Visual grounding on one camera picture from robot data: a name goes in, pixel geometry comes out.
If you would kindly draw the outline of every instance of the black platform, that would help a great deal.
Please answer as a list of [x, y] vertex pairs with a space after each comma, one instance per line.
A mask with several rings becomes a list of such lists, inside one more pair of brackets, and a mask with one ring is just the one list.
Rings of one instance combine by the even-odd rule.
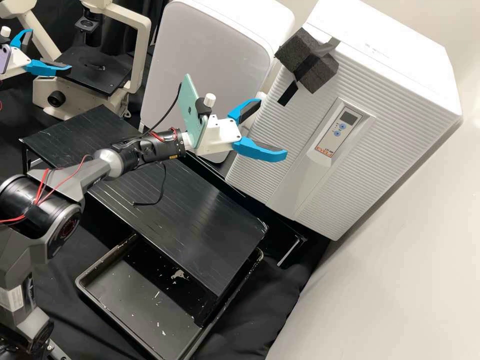
[[71, 72], [59, 76], [111, 96], [125, 85], [132, 71], [133, 58], [127, 54], [110, 56], [95, 47], [73, 46], [56, 60], [71, 65]]
[[[85, 154], [137, 134], [124, 120], [99, 106], [22, 142], [59, 168], [77, 164]], [[158, 197], [164, 171], [155, 164], [114, 181], [102, 181], [89, 193], [220, 297], [267, 227], [180, 161], [169, 160], [165, 165], [165, 194], [155, 206], [131, 205], [132, 201]]]

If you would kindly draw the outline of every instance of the digital display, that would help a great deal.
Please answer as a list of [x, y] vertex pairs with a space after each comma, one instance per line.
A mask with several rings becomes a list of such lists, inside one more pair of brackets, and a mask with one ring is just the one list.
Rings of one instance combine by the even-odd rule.
[[353, 126], [355, 122], [357, 121], [357, 117], [347, 111], [345, 111], [341, 116], [340, 120], [343, 122], [347, 123], [348, 125]]

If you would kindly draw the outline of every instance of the white knob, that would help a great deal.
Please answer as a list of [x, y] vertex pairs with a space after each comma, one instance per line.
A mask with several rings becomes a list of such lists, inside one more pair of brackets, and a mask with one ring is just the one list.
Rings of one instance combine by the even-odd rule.
[[203, 99], [203, 105], [209, 108], [213, 108], [215, 104], [215, 100], [217, 100], [217, 97], [209, 92], [208, 94], [205, 95], [205, 98]]
[[11, 32], [12, 32], [11, 28], [9, 28], [8, 26], [2, 26], [0, 30], [0, 35], [3, 36], [4, 38], [9, 38]]

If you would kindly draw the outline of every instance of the control panel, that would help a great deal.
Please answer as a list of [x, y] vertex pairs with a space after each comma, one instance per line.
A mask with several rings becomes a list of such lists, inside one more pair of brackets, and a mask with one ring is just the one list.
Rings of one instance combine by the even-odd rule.
[[315, 150], [331, 158], [362, 119], [362, 114], [344, 107], [328, 131], [316, 145]]

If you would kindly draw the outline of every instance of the white wall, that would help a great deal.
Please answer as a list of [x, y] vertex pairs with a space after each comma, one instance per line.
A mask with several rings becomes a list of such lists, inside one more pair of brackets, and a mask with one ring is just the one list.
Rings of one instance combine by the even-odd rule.
[[478, 359], [480, 2], [366, 2], [445, 45], [464, 122], [316, 270], [267, 359]]

